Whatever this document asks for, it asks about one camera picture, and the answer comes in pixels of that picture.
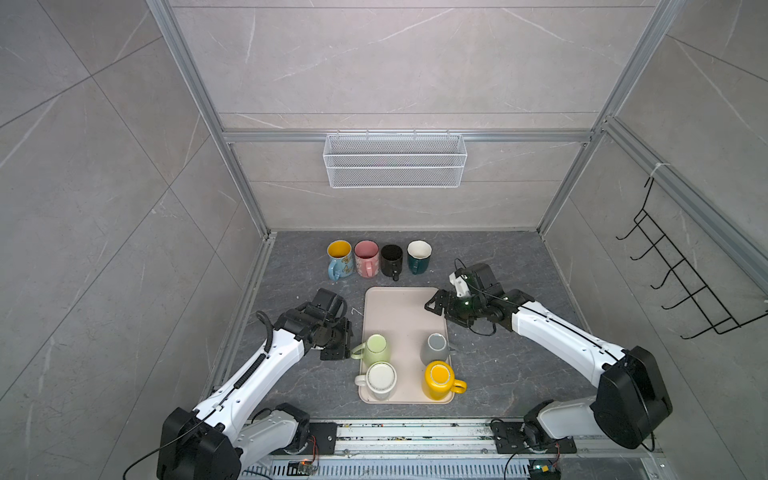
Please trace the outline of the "light green mug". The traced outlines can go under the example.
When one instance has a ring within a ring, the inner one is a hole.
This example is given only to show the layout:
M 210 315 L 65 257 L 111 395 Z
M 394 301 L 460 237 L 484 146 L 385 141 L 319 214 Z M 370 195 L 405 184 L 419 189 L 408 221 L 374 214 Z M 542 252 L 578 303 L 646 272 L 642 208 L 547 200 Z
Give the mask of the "light green mug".
M 365 368 L 369 368 L 375 363 L 390 361 L 390 345 L 383 335 L 373 334 L 365 342 L 353 348 L 350 357 L 360 360 Z

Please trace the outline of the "grey mug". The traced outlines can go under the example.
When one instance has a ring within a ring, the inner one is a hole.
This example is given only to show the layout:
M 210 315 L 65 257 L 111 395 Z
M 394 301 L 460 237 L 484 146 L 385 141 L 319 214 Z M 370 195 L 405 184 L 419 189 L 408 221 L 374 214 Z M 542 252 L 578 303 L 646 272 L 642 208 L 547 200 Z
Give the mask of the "grey mug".
M 451 347 L 447 337 L 442 333 L 431 333 L 421 345 L 420 360 L 424 366 L 441 361 L 451 365 Z

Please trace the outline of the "dark green mug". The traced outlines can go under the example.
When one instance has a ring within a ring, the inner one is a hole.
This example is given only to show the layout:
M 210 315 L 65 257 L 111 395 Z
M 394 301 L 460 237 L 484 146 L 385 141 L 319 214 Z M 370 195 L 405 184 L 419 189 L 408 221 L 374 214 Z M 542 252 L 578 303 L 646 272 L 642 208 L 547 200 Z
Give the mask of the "dark green mug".
M 430 263 L 432 246 L 424 240 L 415 240 L 407 247 L 407 263 L 413 275 L 424 274 Z

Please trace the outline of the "black mug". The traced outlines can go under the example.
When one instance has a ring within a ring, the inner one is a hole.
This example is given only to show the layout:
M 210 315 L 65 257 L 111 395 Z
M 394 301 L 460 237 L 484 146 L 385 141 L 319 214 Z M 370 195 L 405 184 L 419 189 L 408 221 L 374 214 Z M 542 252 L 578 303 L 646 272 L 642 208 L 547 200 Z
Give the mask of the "black mug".
M 395 244 L 388 244 L 380 250 L 380 270 L 383 275 L 397 282 L 402 274 L 403 250 Z

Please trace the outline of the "blue mug yellow inside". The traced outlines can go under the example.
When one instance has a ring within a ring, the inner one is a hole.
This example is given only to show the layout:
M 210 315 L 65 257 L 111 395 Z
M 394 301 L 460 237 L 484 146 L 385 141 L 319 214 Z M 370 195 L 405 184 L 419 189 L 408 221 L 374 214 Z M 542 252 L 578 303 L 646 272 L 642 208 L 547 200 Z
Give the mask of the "blue mug yellow inside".
M 354 254 L 352 246 L 345 240 L 336 240 L 327 248 L 330 263 L 328 276 L 332 281 L 346 278 L 355 272 Z

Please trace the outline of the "pink patterned mug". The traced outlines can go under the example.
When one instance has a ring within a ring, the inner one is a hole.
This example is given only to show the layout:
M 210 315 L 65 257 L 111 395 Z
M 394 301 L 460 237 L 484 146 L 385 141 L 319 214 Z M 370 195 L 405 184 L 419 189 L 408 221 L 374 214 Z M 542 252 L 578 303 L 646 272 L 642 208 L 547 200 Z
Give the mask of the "pink patterned mug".
M 362 240 L 354 247 L 356 271 L 362 278 L 373 278 L 379 272 L 379 246 L 371 240 Z

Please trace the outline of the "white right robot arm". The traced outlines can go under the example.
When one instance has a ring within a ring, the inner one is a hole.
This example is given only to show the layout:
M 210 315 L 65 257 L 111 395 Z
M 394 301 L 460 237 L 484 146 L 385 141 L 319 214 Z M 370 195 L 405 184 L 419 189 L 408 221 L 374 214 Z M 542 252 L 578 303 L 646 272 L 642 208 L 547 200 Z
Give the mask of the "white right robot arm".
M 651 352 L 625 349 L 566 322 L 533 296 L 506 291 L 485 263 L 461 266 L 449 277 L 453 288 L 438 290 L 424 305 L 431 313 L 464 327 L 485 319 L 542 346 L 582 374 L 596 389 L 592 397 L 544 401 L 520 427 L 525 447 L 542 451 L 555 442 L 604 434 L 635 449 L 655 438 L 655 429 L 673 412 L 658 363 Z

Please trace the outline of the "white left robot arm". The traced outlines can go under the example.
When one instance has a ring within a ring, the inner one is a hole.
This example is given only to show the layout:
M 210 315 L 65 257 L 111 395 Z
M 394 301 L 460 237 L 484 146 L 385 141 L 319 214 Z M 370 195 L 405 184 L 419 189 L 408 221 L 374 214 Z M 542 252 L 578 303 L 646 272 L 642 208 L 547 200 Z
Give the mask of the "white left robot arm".
M 310 350 L 324 361 L 350 356 L 346 300 L 324 288 L 276 321 L 259 311 L 267 338 L 222 386 L 191 410 L 175 409 L 164 421 L 156 475 L 160 479 L 236 479 L 277 450 L 300 453 L 312 444 L 310 416 L 283 403 L 257 407 L 277 381 Z

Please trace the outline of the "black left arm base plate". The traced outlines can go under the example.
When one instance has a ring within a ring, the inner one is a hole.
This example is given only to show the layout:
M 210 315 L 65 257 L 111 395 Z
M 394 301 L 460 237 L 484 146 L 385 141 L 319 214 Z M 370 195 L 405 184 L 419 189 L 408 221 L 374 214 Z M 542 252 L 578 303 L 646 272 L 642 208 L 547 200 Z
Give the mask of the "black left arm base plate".
M 300 423 L 294 439 L 284 451 L 291 455 L 331 455 L 335 452 L 337 431 L 338 424 L 333 422 Z

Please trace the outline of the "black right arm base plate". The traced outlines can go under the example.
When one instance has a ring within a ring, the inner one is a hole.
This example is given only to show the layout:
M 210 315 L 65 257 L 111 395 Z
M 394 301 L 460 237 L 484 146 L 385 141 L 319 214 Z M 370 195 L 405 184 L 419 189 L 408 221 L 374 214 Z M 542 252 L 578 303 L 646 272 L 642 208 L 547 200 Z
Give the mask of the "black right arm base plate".
M 570 437 L 554 439 L 535 422 L 503 421 L 488 423 L 499 454 L 575 454 L 575 441 Z

